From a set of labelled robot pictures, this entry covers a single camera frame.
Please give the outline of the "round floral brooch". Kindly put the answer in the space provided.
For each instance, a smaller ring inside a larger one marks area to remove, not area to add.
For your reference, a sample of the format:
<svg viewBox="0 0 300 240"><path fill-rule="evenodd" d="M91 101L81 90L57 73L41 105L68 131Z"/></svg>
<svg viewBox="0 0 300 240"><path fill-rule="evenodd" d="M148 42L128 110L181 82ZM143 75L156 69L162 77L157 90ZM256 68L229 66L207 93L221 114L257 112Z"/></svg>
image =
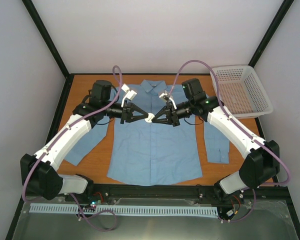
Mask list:
<svg viewBox="0 0 300 240"><path fill-rule="evenodd" d="M153 113L148 113L148 116L147 118L145 118L144 120L147 122L147 123L152 123L152 119L155 117L155 115Z"/></svg>

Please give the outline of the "light blue shirt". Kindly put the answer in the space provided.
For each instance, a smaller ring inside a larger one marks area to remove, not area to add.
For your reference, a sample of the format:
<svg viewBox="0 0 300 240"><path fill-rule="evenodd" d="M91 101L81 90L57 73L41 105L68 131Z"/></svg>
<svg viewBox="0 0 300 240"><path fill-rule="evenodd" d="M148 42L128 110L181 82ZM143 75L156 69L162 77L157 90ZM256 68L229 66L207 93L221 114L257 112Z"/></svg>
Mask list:
<svg viewBox="0 0 300 240"><path fill-rule="evenodd" d="M165 81L143 80L130 84L137 92L133 103L156 114L164 102L159 94L169 92L172 85ZM110 118L104 116L68 152L65 160L77 166L106 136ZM230 141L214 126L204 123L207 161L229 164ZM195 126L181 122L180 126L138 120L133 123L114 122L114 140L107 177L128 185L173 185L203 176L199 159Z"/></svg>

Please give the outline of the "white plastic basket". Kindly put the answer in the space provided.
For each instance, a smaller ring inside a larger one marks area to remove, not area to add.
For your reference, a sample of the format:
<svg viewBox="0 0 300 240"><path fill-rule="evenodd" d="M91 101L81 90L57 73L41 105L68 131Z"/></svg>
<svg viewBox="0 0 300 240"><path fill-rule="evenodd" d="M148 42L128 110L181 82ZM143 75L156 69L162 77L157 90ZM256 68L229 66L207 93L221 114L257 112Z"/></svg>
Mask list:
<svg viewBox="0 0 300 240"><path fill-rule="evenodd" d="M254 68L248 65L214 67L215 93L237 119L271 114L273 105Z"/></svg>

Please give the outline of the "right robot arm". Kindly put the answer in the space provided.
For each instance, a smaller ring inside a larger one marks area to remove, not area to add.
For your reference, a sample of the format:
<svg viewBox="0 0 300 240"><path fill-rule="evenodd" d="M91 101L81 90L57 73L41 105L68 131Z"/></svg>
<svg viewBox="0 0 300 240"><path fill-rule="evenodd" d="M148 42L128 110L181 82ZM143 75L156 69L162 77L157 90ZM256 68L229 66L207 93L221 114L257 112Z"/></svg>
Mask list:
<svg viewBox="0 0 300 240"><path fill-rule="evenodd" d="M208 97L197 78L184 81L181 86L187 101L176 104L171 94L162 92L159 98L165 106L151 121L177 127L180 119L195 115L219 130L237 148L244 162L237 172L214 184L216 199L223 201L239 190L256 189L279 173L280 148L275 141L265 141L251 132L216 96Z"/></svg>

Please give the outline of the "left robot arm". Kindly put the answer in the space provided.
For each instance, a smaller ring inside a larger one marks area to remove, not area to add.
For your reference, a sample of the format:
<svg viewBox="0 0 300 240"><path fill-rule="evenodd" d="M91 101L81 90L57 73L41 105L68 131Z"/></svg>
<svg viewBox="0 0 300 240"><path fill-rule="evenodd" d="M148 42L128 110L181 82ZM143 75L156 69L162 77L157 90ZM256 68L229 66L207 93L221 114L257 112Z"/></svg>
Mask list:
<svg viewBox="0 0 300 240"><path fill-rule="evenodd" d="M97 80L82 102L76 106L64 127L35 154L25 154L20 160L22 198L26 192L35 193L46 200L58 195L76 194L82 201L94 195L94 182L81 174L62 175L58 169L69 151L105 116L118 118L121 124L146 119L149 114L132 102L137 92L121 83L111 100L113 84Z"/></svg>

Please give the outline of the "small green circuit board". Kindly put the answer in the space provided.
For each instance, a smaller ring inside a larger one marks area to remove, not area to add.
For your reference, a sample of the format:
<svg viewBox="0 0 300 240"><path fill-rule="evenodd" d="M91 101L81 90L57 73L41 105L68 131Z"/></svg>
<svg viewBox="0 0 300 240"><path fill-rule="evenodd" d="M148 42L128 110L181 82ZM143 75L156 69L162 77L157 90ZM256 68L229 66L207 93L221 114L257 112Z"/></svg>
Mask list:
<svg viewBox="0 0 300 240"><path fill-rule="evenodd" d="M98 205L101 205L102 203L103 203L103 201L100 200L100 199L92 200L91 203L90 203L90 206L92 208L96 208Z"/></svg>

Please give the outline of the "black front rail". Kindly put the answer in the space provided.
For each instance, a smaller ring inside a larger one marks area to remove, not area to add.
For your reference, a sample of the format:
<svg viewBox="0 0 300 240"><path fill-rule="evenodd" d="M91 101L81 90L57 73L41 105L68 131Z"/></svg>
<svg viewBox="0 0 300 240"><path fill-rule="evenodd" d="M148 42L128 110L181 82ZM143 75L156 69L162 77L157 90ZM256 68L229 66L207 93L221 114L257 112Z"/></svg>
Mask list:
<svg viewBox="0 0 300 240"><path fill-rule="evenodd" d="M52 200L61 195L65 195L65 199L70 202L75 198L82 204L92 202L93 200L101 200L104 203L110 202L111 199L133 198L133 199L176 199L176 200L195 200L201 204L212 205L228 205L231 200L238 198L239 202L256 198L258 200L289 200L290 193L287 187L264 186L255 190L245 189L237 190L234 193L221 193L214 186L134 186L120 184L93 184L88 183L83 190L70 188L61 191L61 187L50 185L47 189L34 189L29 186L22 191L22 199L25 202L36 200L36 198L44 198Z"/></svg>

